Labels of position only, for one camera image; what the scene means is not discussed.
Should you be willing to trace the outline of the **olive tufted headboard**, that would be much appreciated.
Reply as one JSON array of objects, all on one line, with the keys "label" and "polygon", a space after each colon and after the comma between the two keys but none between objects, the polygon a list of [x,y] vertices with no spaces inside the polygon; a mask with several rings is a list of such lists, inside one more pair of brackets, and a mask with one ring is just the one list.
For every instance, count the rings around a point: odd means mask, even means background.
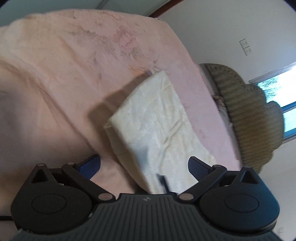
[{"label": "olive tufted headboard", "polygon": [[283,111],[267,101],[259,87],[246,84],[239,74],[220,64],[205,64],[226,105],[238,140],[243,165],[260,173],[284,141]]}]

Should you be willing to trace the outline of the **brown wooden door frame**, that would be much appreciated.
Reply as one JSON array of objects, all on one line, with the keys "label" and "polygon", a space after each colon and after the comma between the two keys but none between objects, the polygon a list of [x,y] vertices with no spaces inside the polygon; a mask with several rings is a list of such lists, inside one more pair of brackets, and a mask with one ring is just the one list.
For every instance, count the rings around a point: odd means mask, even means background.
[{"label": "brown wooden door frame", "polygon": [[162,14],[166,13],[168,10],[176,6],[177,4],[183,2],[184,0],[170,0],[159,9],[155,10],[153,13],[149,15],[151,18],[158,18]]}]

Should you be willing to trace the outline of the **window with frame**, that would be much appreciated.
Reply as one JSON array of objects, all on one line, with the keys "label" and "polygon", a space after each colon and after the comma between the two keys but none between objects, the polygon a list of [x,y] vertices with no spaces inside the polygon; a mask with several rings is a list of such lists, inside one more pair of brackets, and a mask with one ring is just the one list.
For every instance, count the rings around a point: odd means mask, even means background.
[{"label": "window with frame", "polygon": [[295,139],[295,63],[265,73],[248,82],[263,90],[266,101],[280,105],[284,118],[284,141]]}]

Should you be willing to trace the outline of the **white textured pants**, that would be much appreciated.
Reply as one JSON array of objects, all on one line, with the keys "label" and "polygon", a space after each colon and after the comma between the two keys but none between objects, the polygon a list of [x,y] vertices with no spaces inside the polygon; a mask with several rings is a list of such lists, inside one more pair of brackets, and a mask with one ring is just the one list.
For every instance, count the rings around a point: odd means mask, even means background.
[{"label": "white textured pants", "polygon": [[176,193],[195,185],[188,170],[192,156],[209,165],[216,162],[195,134],[164,71],[138,85],[104,129],[121,165],[150,194],[164,192],[160,176]]}]

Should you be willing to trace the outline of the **white wall socket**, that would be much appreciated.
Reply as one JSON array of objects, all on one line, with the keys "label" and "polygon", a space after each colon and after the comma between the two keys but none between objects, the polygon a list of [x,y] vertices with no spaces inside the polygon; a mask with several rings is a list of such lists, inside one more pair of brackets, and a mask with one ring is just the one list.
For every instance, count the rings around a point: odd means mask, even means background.
[{"label": "white wall socket", "polygon": [[240,43],[240,45],[244,51],[244,54],[246,56],[248,56],[250,53],[252,53],[252,49],[250,47],[249,41],[246,38],[240,40],[239,43]]}]

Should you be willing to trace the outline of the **pink bed blanket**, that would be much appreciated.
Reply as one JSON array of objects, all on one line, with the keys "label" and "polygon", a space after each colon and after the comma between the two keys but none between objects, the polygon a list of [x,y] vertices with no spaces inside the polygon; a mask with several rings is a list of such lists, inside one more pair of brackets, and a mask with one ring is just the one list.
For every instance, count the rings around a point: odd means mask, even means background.
[{"label": "pink bed blanket", "polygon": [[1,215],[38,163],[59,168],[99,154],[93,181],[118,195],[136,183],[104,125],[150,75],[165,70],[202,145],[238,170],[201,69],[161,20],[113,11],[30,15],[1,28]]}]

